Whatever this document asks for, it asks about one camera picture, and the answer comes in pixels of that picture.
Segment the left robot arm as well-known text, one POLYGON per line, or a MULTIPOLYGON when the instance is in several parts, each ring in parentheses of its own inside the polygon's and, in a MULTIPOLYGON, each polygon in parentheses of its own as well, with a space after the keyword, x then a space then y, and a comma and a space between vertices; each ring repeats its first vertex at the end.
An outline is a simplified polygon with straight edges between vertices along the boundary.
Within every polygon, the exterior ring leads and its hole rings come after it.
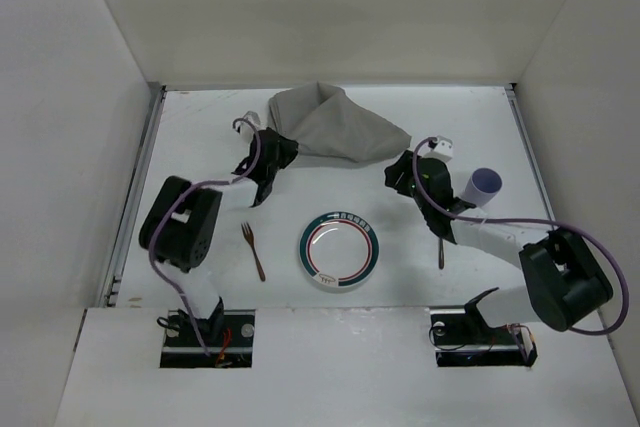
POLYGON ((206 280, 191 273, 205 260, 218 216, 224 212, 260 206, 271 194, 279 171, 298 155, 298 143, 271 128, 252 133, 249 155, 229 180, 193 183, 168 177, 157 194, 139 232, 151 268, 177 293, 183 308, 171 326, 193 333, 202 341, 214 340, 222 330, 224 304, 216 292, 202 307, 191 302, 206 280))

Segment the grey cloth napkin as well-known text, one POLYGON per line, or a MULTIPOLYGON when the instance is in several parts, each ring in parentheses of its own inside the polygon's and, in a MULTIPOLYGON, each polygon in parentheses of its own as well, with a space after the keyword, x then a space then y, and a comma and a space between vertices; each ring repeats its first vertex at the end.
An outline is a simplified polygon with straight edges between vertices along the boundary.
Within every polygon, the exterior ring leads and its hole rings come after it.
POLYGON ((354 163, 387 160, 410 147, 411 136, 331 84, 314 82, 275 94, 268 125, 298 143, 299 153, 354 163))

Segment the white plate with coloured rim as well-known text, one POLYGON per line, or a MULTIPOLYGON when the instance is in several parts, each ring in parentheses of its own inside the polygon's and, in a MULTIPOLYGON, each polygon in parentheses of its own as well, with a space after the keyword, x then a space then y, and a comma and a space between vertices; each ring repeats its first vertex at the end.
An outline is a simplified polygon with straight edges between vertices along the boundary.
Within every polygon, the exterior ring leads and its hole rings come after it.
POLYGON ((298 256, 303 272, 329 291, 353 290, 375 270, 378 236, 363 217, 332 211, 314 218, 303 230, 298 256))

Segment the brown wooden fork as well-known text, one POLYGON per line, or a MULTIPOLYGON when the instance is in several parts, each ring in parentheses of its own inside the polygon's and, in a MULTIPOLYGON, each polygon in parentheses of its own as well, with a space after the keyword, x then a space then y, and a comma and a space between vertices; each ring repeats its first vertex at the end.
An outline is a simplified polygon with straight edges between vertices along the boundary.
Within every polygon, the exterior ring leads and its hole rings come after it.
POLYGON ((263 266, 261 264, 261 261, 259 259, 259 256, 258 256, 258 253, 257 253, 257 250, 256 250, 255 237, 254 237, 253 230, 252 230, 252 228, 251 228, 251 226, 249 225, 248 222, 243 222, 242 225, 241 225, 241 229, 242 229, 242 235, 243 235, 245 241, 248 243, 248 245, 249 245, 249 247, 251 249, 251 252, 252 252, 252 255, 253 255, 253 258, 254 258, 254 262, 255 262, 255 265, 256 265, 256 269, 257 269, 260 281, 261 282, 265 282, 266 281, 266 274, 265 274, 264 268, 263 268, 263 266))

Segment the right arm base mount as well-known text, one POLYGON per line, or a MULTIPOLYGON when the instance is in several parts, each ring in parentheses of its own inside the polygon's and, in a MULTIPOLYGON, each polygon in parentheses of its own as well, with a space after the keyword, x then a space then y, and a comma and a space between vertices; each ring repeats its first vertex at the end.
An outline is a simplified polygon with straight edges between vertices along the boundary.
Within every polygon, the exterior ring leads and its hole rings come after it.
POLYGON ((497 291, 482 292, 461 306, 430 310, 428 339, 438 367, 525 367, 538 359, 535 339, 528 326, 505 324, 489 327, 478 303, 497 291))

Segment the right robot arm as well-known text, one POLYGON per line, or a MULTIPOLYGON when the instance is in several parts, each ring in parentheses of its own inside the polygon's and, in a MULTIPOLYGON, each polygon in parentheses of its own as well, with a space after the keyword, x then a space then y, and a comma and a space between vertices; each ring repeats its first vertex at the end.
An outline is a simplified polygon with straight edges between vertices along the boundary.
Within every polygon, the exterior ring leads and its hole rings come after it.
POLYGON ((613 288, 582 234, 544 223, 495 223, 455 196, 446 164, 411 151, 384 170, 385 184, 412 199, 439 239, 469 247, 522 272, 523 285, 497 287, 465 305, 486 327, 542 322, 564 332, 613 297, 613 288))

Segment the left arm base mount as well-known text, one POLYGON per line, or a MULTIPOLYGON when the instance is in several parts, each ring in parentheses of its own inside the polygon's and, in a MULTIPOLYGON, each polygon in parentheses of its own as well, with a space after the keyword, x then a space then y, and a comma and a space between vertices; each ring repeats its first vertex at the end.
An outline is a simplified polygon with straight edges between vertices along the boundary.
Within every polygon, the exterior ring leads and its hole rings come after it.
POLYGON ((227 310, 222 300, 209 318, 196 319, 198 331, 185 311, 170 311, 156 319, 164 331, 159 367, 251 368, 255 322, 255 310, 227 310))

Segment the lilac cup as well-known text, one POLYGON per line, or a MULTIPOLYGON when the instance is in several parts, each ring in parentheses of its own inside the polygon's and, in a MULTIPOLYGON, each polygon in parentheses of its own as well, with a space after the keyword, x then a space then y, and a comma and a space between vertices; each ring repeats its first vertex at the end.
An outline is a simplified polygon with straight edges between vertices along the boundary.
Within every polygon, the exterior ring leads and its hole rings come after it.
POLYGON ((482 167, 476 169, 460 194, 460 198, 477 207, 487 205, 502 189, 503 180, 493 169, 482 167))

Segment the brown wooden spoon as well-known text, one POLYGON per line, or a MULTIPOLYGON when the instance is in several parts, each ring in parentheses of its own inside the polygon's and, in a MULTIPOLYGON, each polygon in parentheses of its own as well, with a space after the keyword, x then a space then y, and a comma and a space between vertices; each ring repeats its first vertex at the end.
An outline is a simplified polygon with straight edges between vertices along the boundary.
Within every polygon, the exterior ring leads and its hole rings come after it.
POLYGON ((438 239, 438 268, 439 270, 443 270, 445 268, 445 247, 444 240, 442 238, 438 239))

